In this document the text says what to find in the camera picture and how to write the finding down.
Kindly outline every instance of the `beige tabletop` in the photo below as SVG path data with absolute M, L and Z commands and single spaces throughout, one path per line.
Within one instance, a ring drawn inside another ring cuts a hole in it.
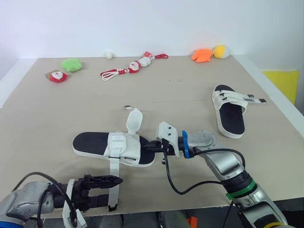
M 0 109 L 0 200 L 27 173 L 41 171 L 59 182 L 71 178 L 109 174 L 109 161 L 82 157 L 72 150 L 81 132 L 126 131 L 131 105 L 143 113 L 139 134 L 155 140 L 157 125 L 166 121 L 181 133 L 207 130 L 226 147 L 242 152 L 246 170 L 273 200 L 304 195 L 304 142 L 267 94 L 233 58 L 198 64 L 190 57 L 154 60 L 139 73 L 102 81 L 100 73 L 129 65 L 136 57 L 82 58 L 83 69 L 69 73 L 61 84 L 45 73 L 60 70 L 63 59 L 39 59 Z M 246 132 L 240 139 L 222 136 L 217 128 L 211 92 L 219 84 L 265 98 L 250 104 L 244 115 Z M 167 180 L 162 156 L 148 168 L 121 165 L 123 183 L 114 213 L 190 209 L 227 205 L 222 186 L 200 186 L 186 195 L 176 194 Z M 201 157 L 169 157 L 173 182 L 180 190 L 199 181 L 215 180 Z M 39 177 L 28 181 L 43 180 Z M 105 190 L 95 190 L 102 194 Z M 106 208 L 85 215 L 107 214 Z M 60 216 L 60 211 L 50 214 Z

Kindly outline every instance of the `yellow ring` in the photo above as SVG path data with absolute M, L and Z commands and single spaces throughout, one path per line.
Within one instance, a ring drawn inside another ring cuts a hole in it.
M 283 223 L 280 223 L 280 222 L 272 222 L 272 223 L 267 224 L 267 225 L 264 226 L 263 228 L 271 228 L 271 227 L 280 226 L 280 225 L 283 225 Z

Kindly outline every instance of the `orange plush toy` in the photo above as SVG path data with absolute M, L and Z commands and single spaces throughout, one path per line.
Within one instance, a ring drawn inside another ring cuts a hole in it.
M 204 48 L 196 50 L 192 56 L 192 60 L 196 60 L 198 63 L 203 63 L 210 61 L 210 58 L 212 57 L 212 50 Z

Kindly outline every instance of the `green ring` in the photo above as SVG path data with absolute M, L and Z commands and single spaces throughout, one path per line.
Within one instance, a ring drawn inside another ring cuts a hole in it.
M 252 179 L 251 183 L 250 183 L 247 187 L 245 187 L 245 188 L 243 188 L 243 189 L 241 189 L 241 190 L 239 190 L 239 191 L 235 191 L 235 192 L 233 192 L 233 193 L 227 193 L 227 194 L 226 194 L 226 197 L 227 197 L 229 200 L 232 200 L 232 198 L 235 198 L 236 196 L 240 196 L 240 195 L 243 195 L 243 194 L 249 192 L 250 190 L 252 190 L 252 189 L 255 187 L 255 185 L 256 185 L 256 183 L 255 183 L 255 181 Z

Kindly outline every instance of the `white wall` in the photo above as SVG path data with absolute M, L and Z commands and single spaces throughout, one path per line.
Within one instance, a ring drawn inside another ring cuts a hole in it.
M 16 54 L 9 48 L 0 44 L 0 80 L 17 62 Z
M 19 58 L 188 55 L 223 43 L 261 69 L 303 71 L 303 9 L 303 0 L 0 0 L 0 39 Z M 303 85 L 299 96 L 303 110 Z

